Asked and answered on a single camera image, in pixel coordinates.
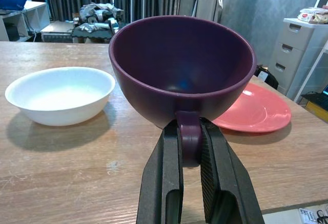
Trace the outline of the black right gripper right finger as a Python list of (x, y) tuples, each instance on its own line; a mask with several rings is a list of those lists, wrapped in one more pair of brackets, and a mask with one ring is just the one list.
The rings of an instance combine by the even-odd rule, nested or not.
[(206, 223), (263, 223), (250, 176), (221, 130), (201, 121), (201, 187)]

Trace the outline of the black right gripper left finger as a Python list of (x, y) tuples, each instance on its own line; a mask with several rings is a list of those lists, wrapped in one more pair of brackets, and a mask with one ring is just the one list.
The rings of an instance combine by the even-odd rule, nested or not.
[(166, 125), (141, 179), (137, 223), (180, 223), (183, 169), (177, 121)]

